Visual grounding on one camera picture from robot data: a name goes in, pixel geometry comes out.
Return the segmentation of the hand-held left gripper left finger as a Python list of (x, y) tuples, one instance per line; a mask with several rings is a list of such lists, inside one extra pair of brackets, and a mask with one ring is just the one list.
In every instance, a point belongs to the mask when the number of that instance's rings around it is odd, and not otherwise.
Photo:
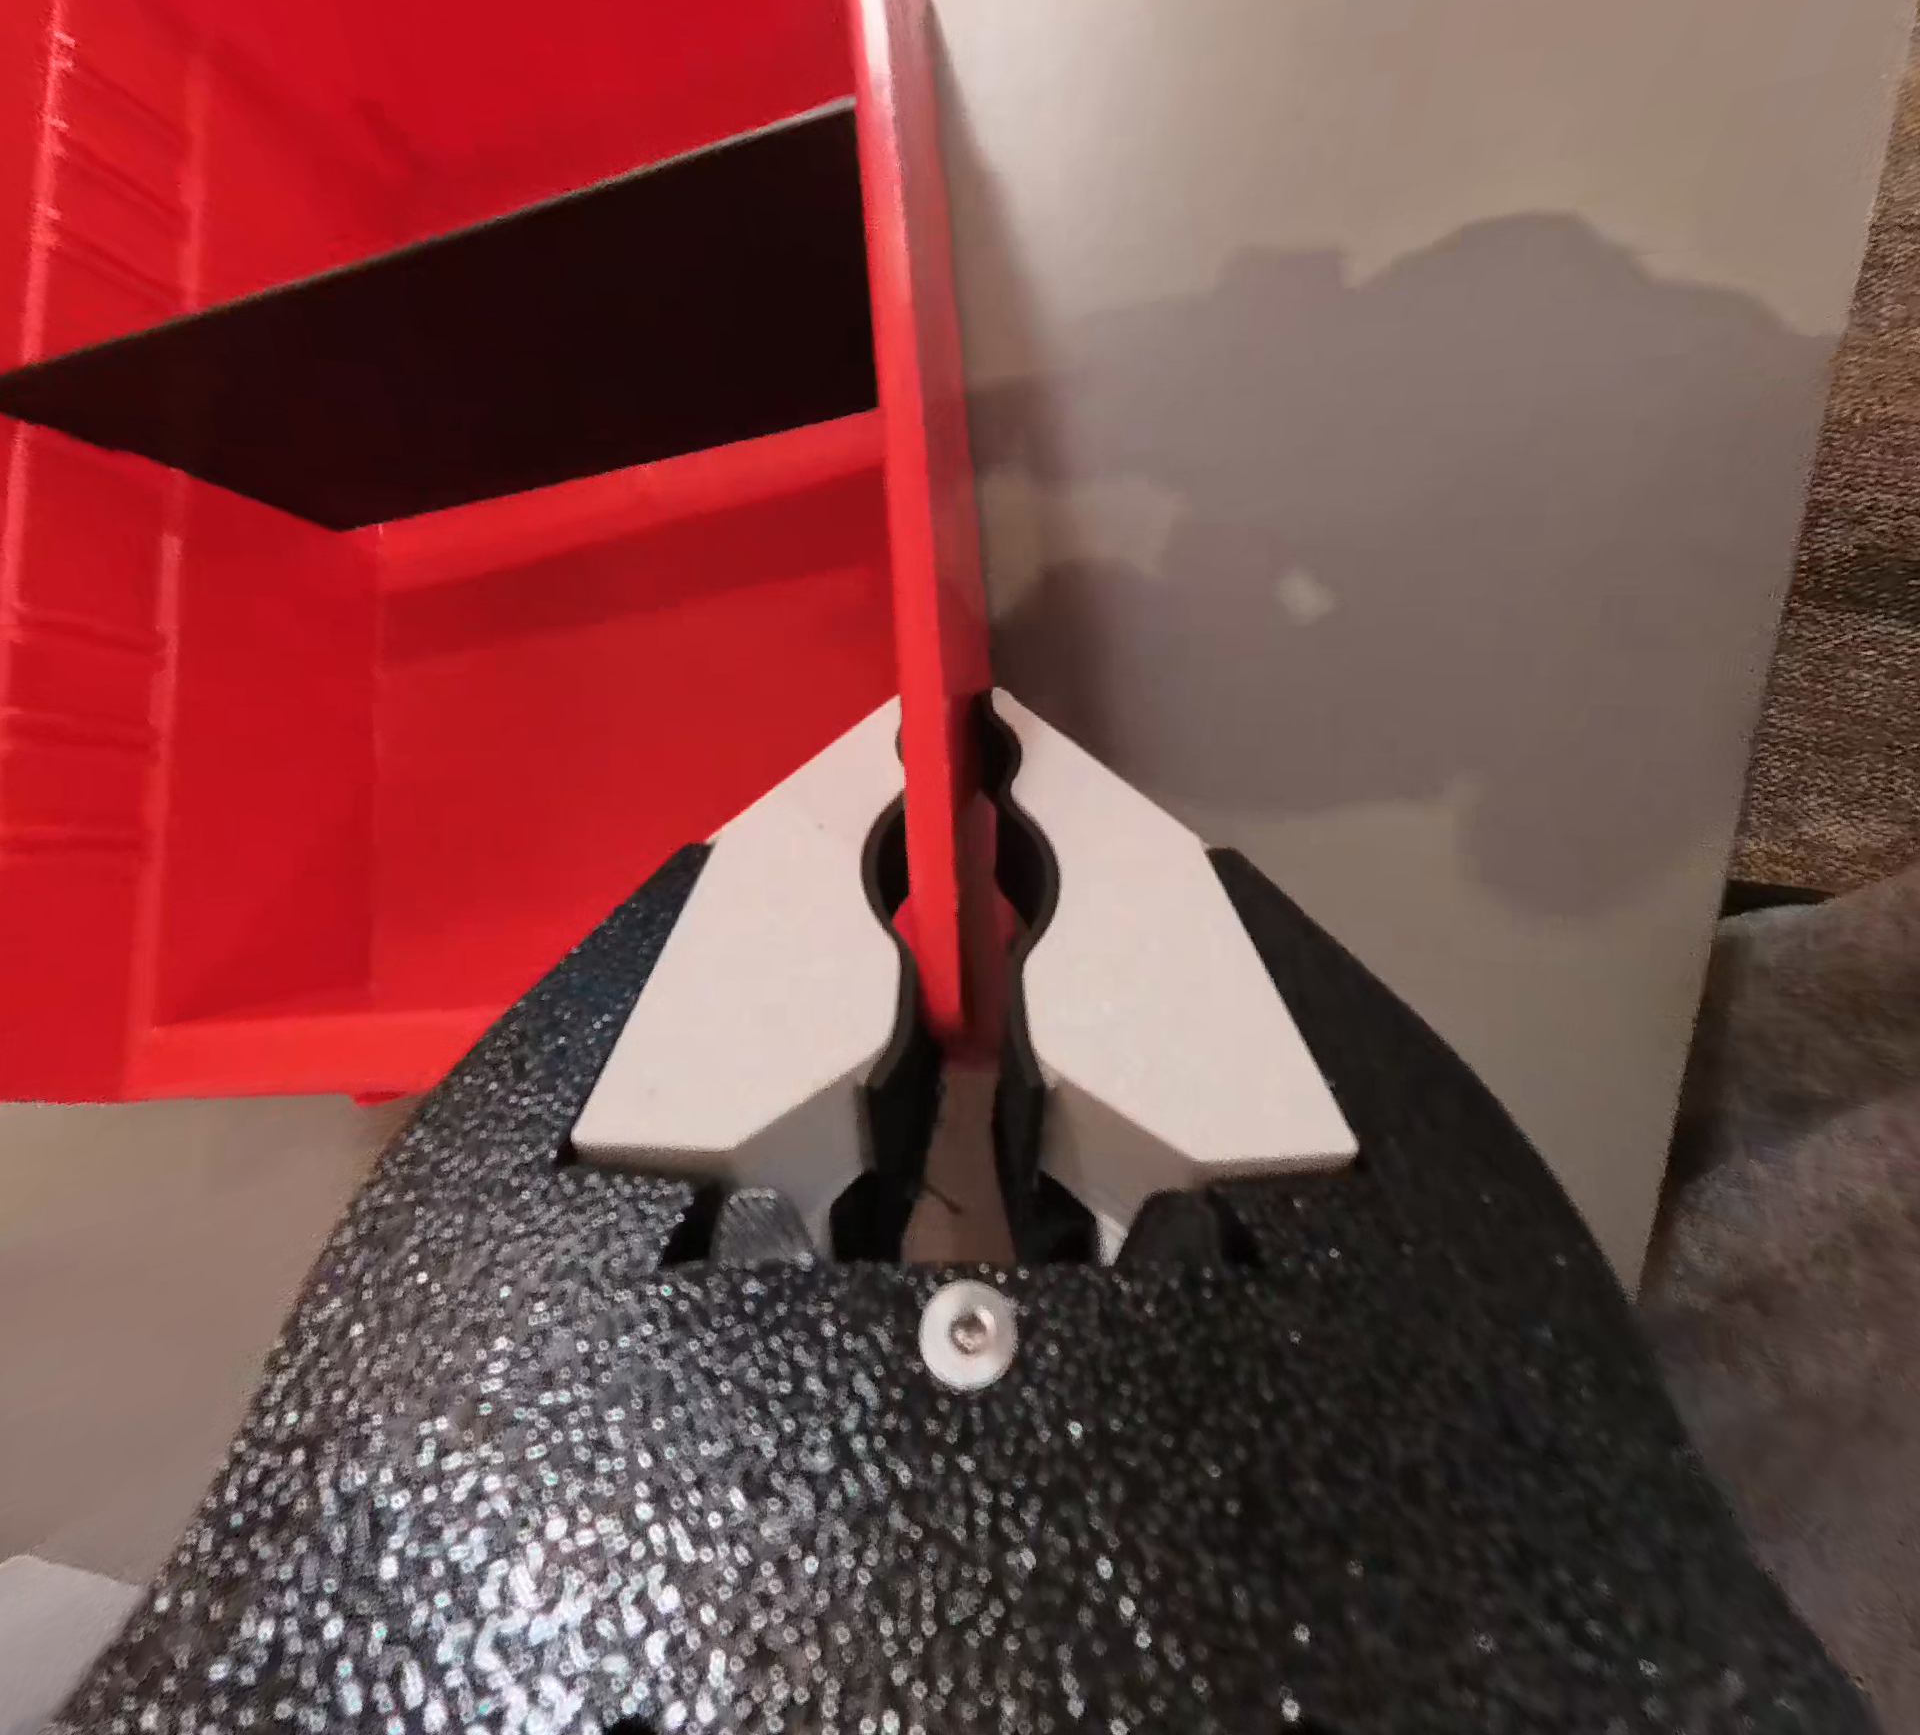
[(907, 902), (900, 701), (707, 840), (570, 1131), (578, 1163), (771, 1190), (839, 1261), (896, 1261), (940, 1117)]

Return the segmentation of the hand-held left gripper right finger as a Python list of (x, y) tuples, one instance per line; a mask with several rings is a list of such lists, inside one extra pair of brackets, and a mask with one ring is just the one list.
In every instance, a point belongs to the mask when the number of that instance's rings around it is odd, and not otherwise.
[(1011, 912), (992, 1152), (1024, 1265), (1110, 1265), (1165, 1193), (1343, 1172), (1355, 1134), (1210, 848), (1004, 691), (981, 696)]

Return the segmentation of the red plastic bin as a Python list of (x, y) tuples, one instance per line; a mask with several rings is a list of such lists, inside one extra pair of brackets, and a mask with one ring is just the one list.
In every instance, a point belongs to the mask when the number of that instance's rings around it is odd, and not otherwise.
[(988, 685), (929, 0), (2, 0), (2, 372), (857, 104), (877, 398), (323, 530), (2, 416), (2, 1096), (397, 1096), (902, 701), (972, 998)]

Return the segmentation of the black bin divider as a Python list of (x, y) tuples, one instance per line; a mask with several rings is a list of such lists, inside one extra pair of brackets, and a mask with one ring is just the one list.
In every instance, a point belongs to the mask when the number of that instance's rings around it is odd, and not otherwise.
[(876, 408), (849, 96), (2, 377), (2, 416), (323, 530)]

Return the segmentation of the white cloth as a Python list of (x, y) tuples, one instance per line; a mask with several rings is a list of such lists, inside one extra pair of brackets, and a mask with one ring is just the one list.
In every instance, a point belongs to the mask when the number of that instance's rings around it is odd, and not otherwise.
[(2, 1733), (41, 1733), (138, 1604), (138, 1583), (2, 1561)]

